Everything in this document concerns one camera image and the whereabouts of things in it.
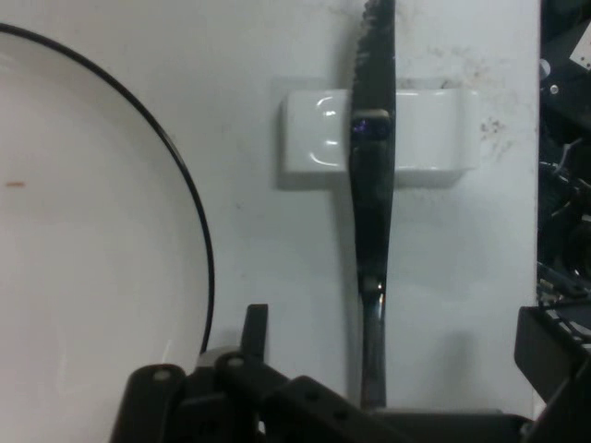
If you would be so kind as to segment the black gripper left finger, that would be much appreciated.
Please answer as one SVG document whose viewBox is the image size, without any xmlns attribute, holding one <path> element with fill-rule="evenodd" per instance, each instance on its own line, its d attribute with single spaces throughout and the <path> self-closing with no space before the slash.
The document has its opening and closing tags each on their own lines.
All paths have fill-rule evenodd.
<svg viewBox="0 0 591 443">
<path fill-rule="evenodd" d="M 309 377 L 264 362 L 269 308 L 247 307 L 237 347 L 204 353 L 190 374 L 147 365 L 128 379 L 113 442 L 365 442 L 369 420 Z"/>
</svg>

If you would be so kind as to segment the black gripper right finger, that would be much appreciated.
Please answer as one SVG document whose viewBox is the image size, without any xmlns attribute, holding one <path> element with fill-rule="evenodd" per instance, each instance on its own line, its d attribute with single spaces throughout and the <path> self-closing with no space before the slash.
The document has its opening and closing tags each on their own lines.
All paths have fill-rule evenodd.
<svg viewBox="0 0 591 443">
<path fill-rule="evenodd" d="M 519 310 L 514 360 L 545 409 L 524 442 L 590 440 L 589 304 L 523 306 Z"/>
</svg>

